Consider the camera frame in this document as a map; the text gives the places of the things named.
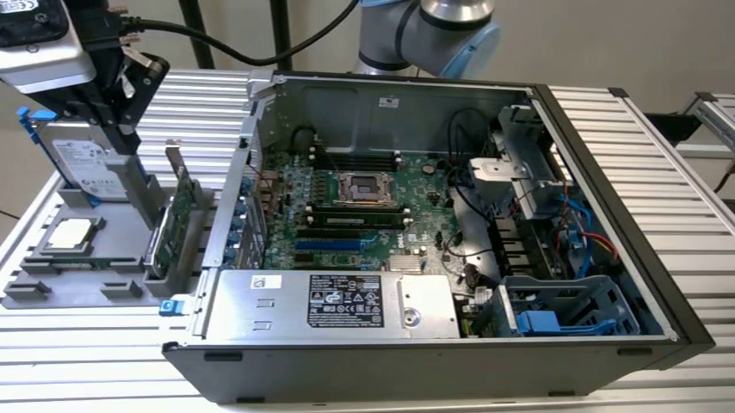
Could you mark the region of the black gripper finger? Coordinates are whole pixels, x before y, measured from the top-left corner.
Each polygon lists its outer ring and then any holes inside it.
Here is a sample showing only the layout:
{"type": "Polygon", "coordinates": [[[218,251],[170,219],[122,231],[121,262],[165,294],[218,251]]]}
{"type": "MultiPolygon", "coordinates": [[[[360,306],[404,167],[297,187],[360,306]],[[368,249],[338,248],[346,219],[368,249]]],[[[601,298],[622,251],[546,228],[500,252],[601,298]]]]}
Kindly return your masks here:
{"type": "Polygon", "coordinates": [[[97,126],[110,148],[118,151],[118,93],[112,90],[46,90],[31,99],[58,116],[97,126]]]}
{"type": "Polygon", "coordinates": [[[112,86],[113,137],[121,155],[134,155],[140,138],[136,127],[168,72],[169,62],[146,52],[122,51],[122,65],[112,86]]]}

